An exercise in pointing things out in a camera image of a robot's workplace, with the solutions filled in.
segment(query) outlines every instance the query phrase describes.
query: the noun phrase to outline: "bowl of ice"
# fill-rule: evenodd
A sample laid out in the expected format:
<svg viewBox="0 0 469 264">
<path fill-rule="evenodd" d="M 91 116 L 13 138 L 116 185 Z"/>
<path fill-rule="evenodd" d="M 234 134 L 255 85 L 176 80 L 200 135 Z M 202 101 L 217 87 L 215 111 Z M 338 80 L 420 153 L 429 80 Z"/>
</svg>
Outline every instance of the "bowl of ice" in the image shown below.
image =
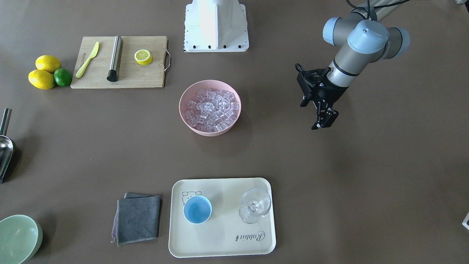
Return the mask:
<svg viewBox="0 0 469 264">
<path fill-rule="evenodd" d="M 218 80 L 194 83 L 179 100 L 179 114 L 187 127 L 207 137 L 226 133 L 236 123 L 240 113 L 238 93 Z"/>
</svg>

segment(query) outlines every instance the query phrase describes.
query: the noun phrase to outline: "white tray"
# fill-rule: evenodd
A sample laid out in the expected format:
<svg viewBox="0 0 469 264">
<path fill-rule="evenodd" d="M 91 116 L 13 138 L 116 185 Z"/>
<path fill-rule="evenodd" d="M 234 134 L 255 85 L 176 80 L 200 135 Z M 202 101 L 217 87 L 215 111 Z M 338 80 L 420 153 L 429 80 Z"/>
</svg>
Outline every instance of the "white tray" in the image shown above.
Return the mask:
<svg viewBox="0 0 469 264">
<path fill-rule="evenodd" d="M 184 179 L 175 183 L 171 195 L 169 252 L 175 257 L 236 256 L 269 254 L 277 243 L 270 212 L 259 222 L 246 224 L 238 214 L 242 195 L 249 189 L 264 188 L 264 178 Z M 212 203 L 212 215 L 199 225 L 184 217 L 184 201 L 203 195 Z"/>
</svg>

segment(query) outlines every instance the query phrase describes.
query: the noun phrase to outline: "pink bowl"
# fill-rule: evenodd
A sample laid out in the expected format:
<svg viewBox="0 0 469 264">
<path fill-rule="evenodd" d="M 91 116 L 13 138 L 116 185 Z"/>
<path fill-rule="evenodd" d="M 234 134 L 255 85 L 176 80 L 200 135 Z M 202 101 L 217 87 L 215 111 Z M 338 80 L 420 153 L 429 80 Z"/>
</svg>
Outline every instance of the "pink bowl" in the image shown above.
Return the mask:
<svg viewBox="0 0 469 264">
<path fill-rule="evenodd" d="M 219 91 L 221 91 L 221 90 L 230 91 L 230 92 L 235 94 L 234 95 L 234 101 L 239 103 L 239 109 L 236 112 L 236 120 L 234 121 L 233 124 L 231 124 L 231 126 L 225 128 L 222 131 L 218 131 L 218 132 L 202 132 L 202 131 L 199 131 L 199 130 L 195 129 L 195 127 L 190 126 L 187 123 L 187 120 L 186 120 L 186 117 L 185 117 L 186 111 L 189 110 L 189 107 L 187 106 L 189 101 L 194 100 L 195 97 L 197 96 L 197 93 L 201 89 L 208 89 L 208 88 L 211 88 L 212 90 L 219 90 Z M 179 100 L 179 114 L 181 115 L 182 120 L 184 121 L 184 123 L 187 125 L 188 128 L 190 128 L 192 131 L 194 131 L 195 133 L 197 133 L 199 135 L 202 135 L 202 136 L 214 137 L 214 136 L 218 136 L 218 135 L 221 135 L 223 133 L 226 133 L 226 131 L 230 130 L 230 128 L 233 127 L 233 125 L 236 123 L 236 121 L 238 121 L 240 113 L 241 113 L 241 99 L 239 98 L 238 93 L 231 86 L 229 86 L 228 84 L 226 84 L 222 81 L 204 80 L 204 81 L 194 83 L 193 85 L 189 86 L 189 88 L 187 88 L 184 91 L 184 93 L 182 93 L 181 99 Z"/>
</svg>

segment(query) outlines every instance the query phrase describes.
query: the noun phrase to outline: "metal scoop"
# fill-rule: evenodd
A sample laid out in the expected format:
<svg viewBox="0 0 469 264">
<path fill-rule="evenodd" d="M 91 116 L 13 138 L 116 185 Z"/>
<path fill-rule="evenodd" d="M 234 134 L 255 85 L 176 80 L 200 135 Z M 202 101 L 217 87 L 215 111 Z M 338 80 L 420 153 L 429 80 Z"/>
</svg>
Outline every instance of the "metal scoop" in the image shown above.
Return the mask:
<svg viewBox="0 0 469 264">
<path fill-rule="evenodd" d="M 3 176 L 7 171 L 8 164 L 10 163 L 15 143 L 6 137 L 8 123 L 10 121 L 11 109 L 5 108 L 3 118 L 0 125 L 0 183 L 3 181 Z"/>
</svg>

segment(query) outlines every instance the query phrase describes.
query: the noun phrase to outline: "green bowl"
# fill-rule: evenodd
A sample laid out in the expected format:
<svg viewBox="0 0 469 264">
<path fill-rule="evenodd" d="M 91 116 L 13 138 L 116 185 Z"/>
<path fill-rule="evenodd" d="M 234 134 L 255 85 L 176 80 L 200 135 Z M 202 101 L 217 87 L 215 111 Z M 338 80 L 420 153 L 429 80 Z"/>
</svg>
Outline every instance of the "green bowl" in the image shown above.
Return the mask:
<svg viewBox="0 0 469 264">
<path fill-rule="evenodd" d="M 42 228 L 34 219 L 14 215 L 0 221 L 0 262 L 19 264 L 30 259 L 42 242 Z"/>
</svg>

